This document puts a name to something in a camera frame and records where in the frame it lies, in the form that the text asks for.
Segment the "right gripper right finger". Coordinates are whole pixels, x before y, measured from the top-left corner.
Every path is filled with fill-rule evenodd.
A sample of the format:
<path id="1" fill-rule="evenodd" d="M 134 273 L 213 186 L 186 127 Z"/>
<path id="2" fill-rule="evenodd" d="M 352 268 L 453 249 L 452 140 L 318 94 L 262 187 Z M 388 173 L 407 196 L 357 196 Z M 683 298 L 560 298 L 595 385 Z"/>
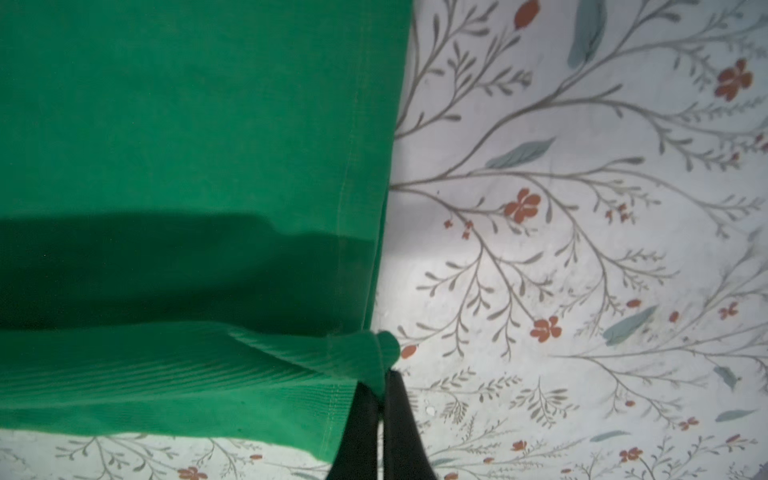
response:
<path id="1" fill-rule="evenodd" d="M 399 372 L 386 375 L 383 399 L 383 475 L 385 480 L 436 480 Z"/>

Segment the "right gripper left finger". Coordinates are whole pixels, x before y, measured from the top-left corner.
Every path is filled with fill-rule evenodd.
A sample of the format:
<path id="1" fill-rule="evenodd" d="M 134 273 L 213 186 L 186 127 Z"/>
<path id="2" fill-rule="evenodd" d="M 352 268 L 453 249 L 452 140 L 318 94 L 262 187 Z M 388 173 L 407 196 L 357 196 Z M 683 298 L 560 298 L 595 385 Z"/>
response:
<path id="1" fill-rule="evenodd" d="M 376 480 L 379 400 L 358 383 L 342 440 L 327 480 Z"/>

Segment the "green tank top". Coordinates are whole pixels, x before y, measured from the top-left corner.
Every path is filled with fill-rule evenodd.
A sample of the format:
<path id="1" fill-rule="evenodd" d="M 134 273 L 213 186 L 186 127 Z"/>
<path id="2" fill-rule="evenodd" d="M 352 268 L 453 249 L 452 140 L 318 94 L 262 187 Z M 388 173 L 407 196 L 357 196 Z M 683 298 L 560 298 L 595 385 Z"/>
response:
<path id="1" fill-rule="evenodd" d="M 1 5 L 1 426 L 330 461 L 370 330 L 408 1 Z"/>

